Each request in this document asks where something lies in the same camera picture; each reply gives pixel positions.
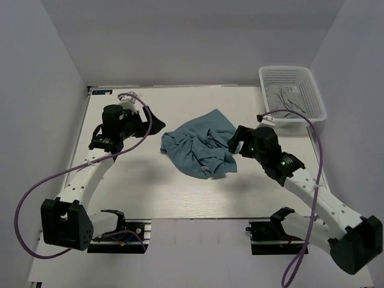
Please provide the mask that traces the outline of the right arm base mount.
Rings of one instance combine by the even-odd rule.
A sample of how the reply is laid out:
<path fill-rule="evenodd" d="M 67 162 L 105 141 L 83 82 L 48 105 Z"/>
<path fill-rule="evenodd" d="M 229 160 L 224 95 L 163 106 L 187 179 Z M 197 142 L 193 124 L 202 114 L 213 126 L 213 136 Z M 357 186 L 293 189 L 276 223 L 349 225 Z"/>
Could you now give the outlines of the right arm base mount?
<path fill-rule="evenodd" d="M 295 255 L 304 244 L 301 238 L 280 234 L 267 219 L 250 220 L 245 231 L 254 256 Z"/>

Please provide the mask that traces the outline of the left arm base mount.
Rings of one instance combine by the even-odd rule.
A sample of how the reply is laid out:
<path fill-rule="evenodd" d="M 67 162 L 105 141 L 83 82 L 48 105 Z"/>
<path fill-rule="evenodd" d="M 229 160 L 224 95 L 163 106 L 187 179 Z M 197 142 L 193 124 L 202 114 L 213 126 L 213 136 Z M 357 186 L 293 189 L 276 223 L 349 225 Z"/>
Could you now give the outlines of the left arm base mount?
<path fill-rule="evenodd" d="M 89 254 L 145 254 L 151 238 L 151 220 L 127 220 L 125 230 L 111 237 L 91 241 Z"/>

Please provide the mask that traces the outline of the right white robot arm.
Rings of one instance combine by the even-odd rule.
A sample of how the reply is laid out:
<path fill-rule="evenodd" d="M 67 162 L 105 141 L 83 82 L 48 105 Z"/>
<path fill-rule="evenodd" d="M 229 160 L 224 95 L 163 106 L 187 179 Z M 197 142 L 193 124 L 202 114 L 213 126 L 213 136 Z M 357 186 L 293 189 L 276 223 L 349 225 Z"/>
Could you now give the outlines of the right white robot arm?
<path fill-rule="evenodd" d="M 255 159 L 268 177 L 315 208 L 320 221 L 310 223 L 294 209 L 283 207 L 272 214 L 264 227 L 248 227 L 255 241 L 273 237 L 305 239 L 311 227 L 309 243 L 327 252 L 344 272 L 355 275 L 383 251 L 383 224 L 375 216 L 363 217 L 327 188 L 316 184 L 310 171 L 297 157 L 282 151 L 271 127 L 256 129 L 240 125 L 228 141 L 229 151 L 242 144 L 240 155 Z"/>

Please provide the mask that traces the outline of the blue t-shirt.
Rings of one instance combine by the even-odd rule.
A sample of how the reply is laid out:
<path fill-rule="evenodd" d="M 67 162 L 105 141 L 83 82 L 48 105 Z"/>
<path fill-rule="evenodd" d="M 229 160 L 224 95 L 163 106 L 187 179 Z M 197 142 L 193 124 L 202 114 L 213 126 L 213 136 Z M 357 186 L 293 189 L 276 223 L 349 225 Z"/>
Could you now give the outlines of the blue t-shirt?
<path fill-rule="evenodd" d="M 237 164 L 227 145 L 235 131 L 235 126 L 215 109 L 164 133 L 160 151 L 180 172 L 193 178 L 236 173 Z"/>

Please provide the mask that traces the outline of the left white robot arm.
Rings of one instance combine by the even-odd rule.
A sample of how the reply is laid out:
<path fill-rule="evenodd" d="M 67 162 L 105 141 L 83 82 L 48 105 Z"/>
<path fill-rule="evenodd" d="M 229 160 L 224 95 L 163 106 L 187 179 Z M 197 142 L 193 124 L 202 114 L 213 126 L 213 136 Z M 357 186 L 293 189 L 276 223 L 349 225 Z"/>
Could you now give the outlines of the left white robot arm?
<path fill-rule="evenodd" d="M 89 144 L 84 165 L 71 182 L 55 197 L 41 205 L 43 239 L 46 244 L 83 251 L 95 238 L 121 239 L 127 232 L 124 213 L 104 209 L 87 213 L 92 195 L 104 174 L 112 167 L 129 137 L 144 139 L 159 133 L 166 125 L 148 106 L 143 107 L 146 121 L 138 112 L 111 104 L 104 107 L 102 123 Z"/>

